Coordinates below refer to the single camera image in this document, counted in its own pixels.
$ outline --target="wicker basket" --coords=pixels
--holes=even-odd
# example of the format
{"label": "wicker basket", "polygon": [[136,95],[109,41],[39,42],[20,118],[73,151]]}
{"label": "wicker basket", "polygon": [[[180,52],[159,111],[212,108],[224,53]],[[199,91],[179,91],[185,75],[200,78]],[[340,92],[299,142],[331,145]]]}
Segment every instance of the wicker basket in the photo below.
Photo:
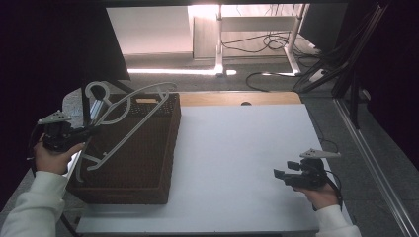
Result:
{"label": "wicker basket", "polygon": [[[117,101],[124,95],[113,95]],[[86,154],[102,158],[121,141],[138,122],[155,107],[158,95],[139,95],[131,99],[128,115],[120,122],[102,125],[100,134],[92,138]],[[119,117],[120,106],[109,119]],[[181,118],[179,94],[171,94],[158,111],[99,169],[88,171],[94,162],[79,159],[80,176],[73,172],[67,190],[87,203],[165,204],[171,183],[173,152]]]}

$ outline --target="white sleeve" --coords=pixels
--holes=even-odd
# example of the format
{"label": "white sleeve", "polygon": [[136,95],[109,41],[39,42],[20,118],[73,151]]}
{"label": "white sleeve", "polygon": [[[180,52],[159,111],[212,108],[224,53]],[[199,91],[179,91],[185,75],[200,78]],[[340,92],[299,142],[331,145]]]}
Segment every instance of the white sleeve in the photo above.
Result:
{"label": "white sleeve", "polygon": [[0,236],[55,236],[55,224],[64,209],[66,184],[63,176],[38,171],[29,191],[18,196]]}
{"label": "white sleeve", "polygon": [[316,237],[361,237],[356,225],[349,224],[343,217],[339,205],[331,205],[315,212],[319,223]]}

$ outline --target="human hand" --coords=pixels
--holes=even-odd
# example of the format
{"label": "human hand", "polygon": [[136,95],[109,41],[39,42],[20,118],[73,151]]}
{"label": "human hand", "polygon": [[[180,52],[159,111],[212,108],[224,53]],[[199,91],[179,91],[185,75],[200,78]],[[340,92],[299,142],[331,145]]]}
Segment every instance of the human hand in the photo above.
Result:
{"label": "human hand", "polygon": [[307,190],[302,188],[294,188],[298,192],[304,193],[308,200],[314,205],[316,209],[321,209],[329,205],[338,204],[335,191],[329,184],[326,184],[320,190]]}
{"label": "human hand", "polygon": [[42,137],[40,142],[34,147],[35,163],[38,171],[51,172],[62,175],[67,170],[67,164],[71,161],[71,156],[83,148],[83,143],[71,147],[64,153],[56,153],[43,147]]}

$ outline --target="white tabletop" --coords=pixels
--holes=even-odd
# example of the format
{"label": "white tabletop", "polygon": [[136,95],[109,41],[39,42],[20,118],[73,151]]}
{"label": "white tabletop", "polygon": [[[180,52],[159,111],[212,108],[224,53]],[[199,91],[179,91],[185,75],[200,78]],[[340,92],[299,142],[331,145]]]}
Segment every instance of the white tabletop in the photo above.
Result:
{"label": "white tabletop", "polygon": [[317,220],[306,197],[273,174],[273,169],[292,173],[287,161],[299,162],[298,155],[309,148],[321,146],[305,105],[183,107],[169,202],[89,204],[77,232],[315,230]]}

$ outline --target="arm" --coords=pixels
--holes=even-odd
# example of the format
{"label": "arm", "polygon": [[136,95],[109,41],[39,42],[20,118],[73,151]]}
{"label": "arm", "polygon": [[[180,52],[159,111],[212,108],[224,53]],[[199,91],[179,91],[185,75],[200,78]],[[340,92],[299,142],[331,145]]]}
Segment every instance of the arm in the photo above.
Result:
{"label": "arm", "polygon": [[55,236],[55,223],[64,209],[64,173],[71,156],[82,148],[78,144],[62,154],[51,154],[41,143],[35,147],[37,175],[31,188],[18,196],[1,230],[6,236]]}
{"label": "arm", "polygon": [[358,227],[348,223],[343,217],[338,199],[329,185],[319,191],[294,189],[304,193],[317,209],[315,215],[319,222],[319,232],[316,237],[361,237]]}

